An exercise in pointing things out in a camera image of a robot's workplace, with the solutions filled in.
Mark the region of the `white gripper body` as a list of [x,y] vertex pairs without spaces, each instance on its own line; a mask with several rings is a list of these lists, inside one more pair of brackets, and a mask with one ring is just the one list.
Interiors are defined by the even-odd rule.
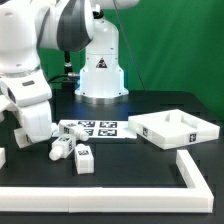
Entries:
[[0,113],[7,110],[14,114],[30,144],[51,137],[52,92],[42,70],[23,77],[1,78],[0,91]]

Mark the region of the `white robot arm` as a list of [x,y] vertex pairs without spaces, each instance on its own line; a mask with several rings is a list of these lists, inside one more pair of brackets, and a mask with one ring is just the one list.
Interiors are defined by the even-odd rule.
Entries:
[[10,111],[23,148],[51,138],[52,92],[40,65],[39,48],[86,51],[77,97],[112,103],[128,95],[118,64],[118,30],[105,9],[125,9],[140,0],[0,0],[0,121]]

